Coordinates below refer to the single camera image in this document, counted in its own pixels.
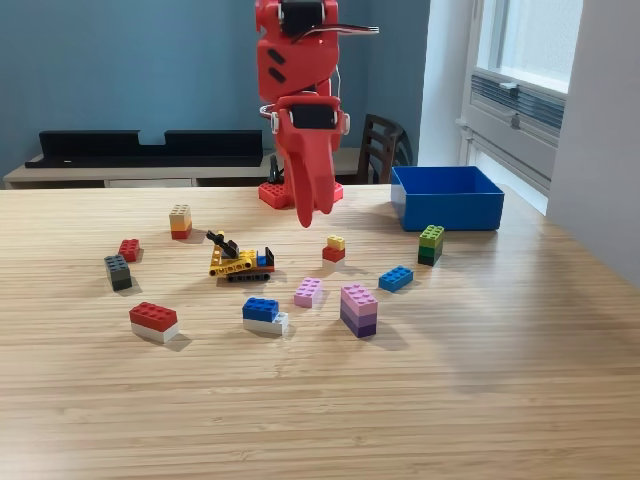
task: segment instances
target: purple lego brick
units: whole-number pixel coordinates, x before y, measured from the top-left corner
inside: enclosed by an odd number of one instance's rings
[[[351,307],[347,305],[347,302],[342,300],[340,302],[340,318],[344,320],[347,317],[356,327],[368,327],[369,325],[374,325],[378,321],[378,314],[372,313],[371,315],[365,315],[363,317],[359,317],[355,314]]]
[[[369,325],[368,327],[358,327],[354,324],[349,317],[345,316],[342,318],[344,324],[349,327],[351,333],[353,333],[358,338],[370,337],[371,335],[376,334],[377,324]]]
[[[311,308],[322,295],[322,280],[305,278],[293,296],[293,303],[299,307]]]
[[[378,301],[359,283],[342,287],[342,299],[359,317],[378,312]]]

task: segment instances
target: red robot arm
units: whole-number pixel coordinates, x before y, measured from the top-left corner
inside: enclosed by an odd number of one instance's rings
[[[257,0],[260,96],[270,105],[276,148],[284,158],[284,194],[295,204],[304,227],[313,211],[325,214],[334,203],[333,154],[349,115],[331,96],[331,75],[338,65],[339,34],[371,34],[376,28],[338,23],[336,0]]]

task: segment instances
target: red lego brick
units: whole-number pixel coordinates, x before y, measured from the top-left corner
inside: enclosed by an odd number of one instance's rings
[[[174,240],[186,240],[191,235],[191,230],[193,229],[193,224],[189,224],[189,228],[185,231],[171,231],[171,238]]]
[[[284,185],[263,183],[260,185],[260,188],[258,188],[258,197],[276,210],[281,210],[293,205],[292,198],[286,193]]]
[[[120,244],[120,250],[118,254],[122,255],[124,259],[131,263],[138,261],[138,255],[140,254],[140,242],[138,240],[123,240]]]
[[[263,183],[260,185],[260,188],[258,188],[258,197],[275,210],[282,210],[294,205],[293,197],[286,192],[286,187],[284,185]],[[336,203],[343,198],[344,189],[342,188],[342,185],[336,183],[335,192],[333,194],[333,203]]]
[[[164,332],[178,323],[178,316],[173,310],[143,302],[129,312],[131,323],[150,328],[156,332]]]
[[[336,248],[324,247],[322,249],[322,258],[330,262],[337,263],[342,260],[347,253],[347,249],[338,250]]]

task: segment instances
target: blue box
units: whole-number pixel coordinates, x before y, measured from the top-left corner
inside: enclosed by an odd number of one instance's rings
[[[504,192],[478,167],[394,167],[391,202],[407,231],[497,230]]]

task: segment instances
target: wall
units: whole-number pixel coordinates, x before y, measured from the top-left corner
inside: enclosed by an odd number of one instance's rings
[[[419,165],[458,165],[473,0],[431,0]]]
[[[637,0],[584,2],[548,216],[640,286],[638,18]]]
[[[341,21],[366,23],[368,9],[344,0]],[[140,129],[145,143],[169,129],[268,131],[258,38],[253,0],[2,0],[0,176],[40,153],[42,130]],[[368,45],[342,45],[345,108],[362,125]]]
[[[380,27],[380,34],[369,37],[367,113],[402,125],[409,135],[415,162],[420,139],[430,1],[370,0],[370,4],[370,23]]]

